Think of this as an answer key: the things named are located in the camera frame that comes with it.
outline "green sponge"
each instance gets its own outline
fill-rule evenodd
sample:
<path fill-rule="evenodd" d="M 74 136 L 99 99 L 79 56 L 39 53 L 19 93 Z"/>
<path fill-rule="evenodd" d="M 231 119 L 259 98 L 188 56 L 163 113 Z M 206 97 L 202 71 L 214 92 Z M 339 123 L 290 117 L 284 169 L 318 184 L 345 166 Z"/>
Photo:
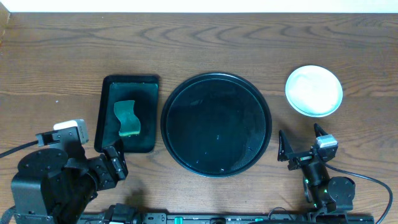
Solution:
<path fill-rule="evenodd" d="M 119 136 L 125 137 L 139 134 L 141 122 L 134 114 L 134 100 L 119 101 L 114 104 L 114 114 L 120 121 Z"/>

